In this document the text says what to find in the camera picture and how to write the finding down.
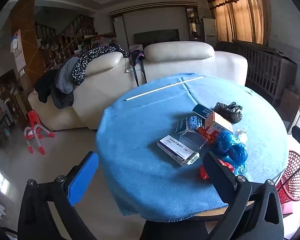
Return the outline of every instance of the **screw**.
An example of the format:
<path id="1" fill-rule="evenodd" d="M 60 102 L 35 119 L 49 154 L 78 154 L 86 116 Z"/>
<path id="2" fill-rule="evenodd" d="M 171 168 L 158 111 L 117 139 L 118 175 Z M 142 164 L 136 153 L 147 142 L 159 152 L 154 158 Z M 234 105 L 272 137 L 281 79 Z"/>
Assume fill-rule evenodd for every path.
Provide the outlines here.
<path id="1" fill-rule="evenodd" d="M 59 175 L 59 176 L 56 178 L 56 181 L 57 181 L 57 182 L 63 182 L 65 179 L 66 179 L 65 176 Z"/>
<path id="2" fill-rule="evenodd" d="M 273 186 L 274 185 L 274 182 L 272 179 L 267 179 L 267 183 L 270 185 L 270 186 Z"/>
<path id="3" fill-rule="evenodd" d="M 28 185 L 33 185 L 33 183 L 34 183 L 34 180 L 33 180 L 33 179 L 28 179 L 28 181 L 27 181 L 27 184 L 28 184 Z"/>
<path id="4" fill-rule="evenodd" d="M 238 181 L 240 181 L 240 182 L 245 182 L 246 181 L 246 178 L 242 175 L 239 175 L 237 178 L 238 178 Z"/>

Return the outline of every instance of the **black plastic bag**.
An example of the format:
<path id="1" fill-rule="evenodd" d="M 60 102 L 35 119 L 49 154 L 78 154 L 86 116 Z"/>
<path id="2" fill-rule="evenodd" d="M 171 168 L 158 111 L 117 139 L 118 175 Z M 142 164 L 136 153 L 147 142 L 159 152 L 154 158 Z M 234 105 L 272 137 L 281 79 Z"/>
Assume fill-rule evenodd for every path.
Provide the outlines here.
<path id="1" fill-rule="evenodd" d="M 217 102 L 213 110 L 230 123 L 237 123 L 242 119 L 242 106 L 237 105 L 236 102 L 232 102 L 228 106 L 226 104 Z"/>

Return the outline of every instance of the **white stick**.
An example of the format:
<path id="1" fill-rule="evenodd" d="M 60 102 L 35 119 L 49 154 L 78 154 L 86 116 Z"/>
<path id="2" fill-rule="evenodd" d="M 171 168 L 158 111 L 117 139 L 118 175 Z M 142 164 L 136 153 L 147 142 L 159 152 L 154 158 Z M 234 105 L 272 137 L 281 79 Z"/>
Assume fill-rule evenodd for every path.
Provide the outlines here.
<path id="1" fill-rule="evenodd" d="M 175 83 L 175 84 L 172 84 L 172 85 L 168 85 L 168 86 L 165 86 L 165 87 L 162 87 L 162 88 L 157 88 L 157 89 L 155 89 L 155 90 L 151 90 L 151 91 L 149 91 L 149 92 L 145 92 L 145 93 L 142 93 L 142 94 L 140 94 L 140 95 L 136 95 L 136 96 L 134 96 L 134 97 L 127 98 L 126 101 L 129 101 L 129 100 L 131 100 L 131 99 L 135 99 L 135 98 L 144 96 L 144 95 L 146 95 L 146 94 L 150 94 L 150 93 L 152 93 L 152 92 L 159 91 L 159 90 L 161 90 L 161 89 L 173 87 L 173 86 L 180 85 L 180 84 L 183 84 L 183 83 L 187 83 L 187 82 L 189 82 L 189 81 L 193 81 L 193 80 L 200 79 L 200 78 L 203 78 L 203 77 L 204 77 L 204 76 L 196 77 L 196 78 L 188 79 L 188 80 L 185 80 L 185 81 L 182 81 L 182 82 L 178 82 L 178 83 Z"/>

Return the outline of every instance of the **white refrigerator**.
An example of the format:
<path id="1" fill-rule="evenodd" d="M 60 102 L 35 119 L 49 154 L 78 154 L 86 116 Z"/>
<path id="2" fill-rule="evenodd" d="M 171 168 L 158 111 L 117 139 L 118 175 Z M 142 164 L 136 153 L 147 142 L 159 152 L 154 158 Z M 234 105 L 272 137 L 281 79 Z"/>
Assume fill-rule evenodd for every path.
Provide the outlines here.
<path id="1" fill-rule="evenodd" d="M 202 18 L 202 42 L 210 44 L 215 48 L 217 44 L 217 27 L 215 19 Z"/>

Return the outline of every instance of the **leather sofa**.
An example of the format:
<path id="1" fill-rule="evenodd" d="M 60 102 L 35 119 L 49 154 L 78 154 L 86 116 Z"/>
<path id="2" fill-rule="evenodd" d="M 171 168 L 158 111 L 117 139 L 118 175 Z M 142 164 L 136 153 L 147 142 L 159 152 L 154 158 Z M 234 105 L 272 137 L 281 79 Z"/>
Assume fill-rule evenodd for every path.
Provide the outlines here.
<path id="1" fill-rule="evenodd" d="M 214 51 L 212 46 L 203 42 L 152 44 L 145 47 L 144 55 L 148 82 L 177 73 L 202 73 L 245 85 L 247 60 L 237 54 Z M 141 70 L 137 70 L 137 76 L 139 85 L 145 83 Z M 120 52 L 112 52 L 88 64 L 85 81 L 74 87 L 72 106 L 60 110 L 54 106 L 51 96 L 44 104 L 38 100 L 35 91 L 30 93 L 28 100 L 50 130 L 97 129 L 104 109 L 136 86 L 129 59 L 123 58 Z"/>

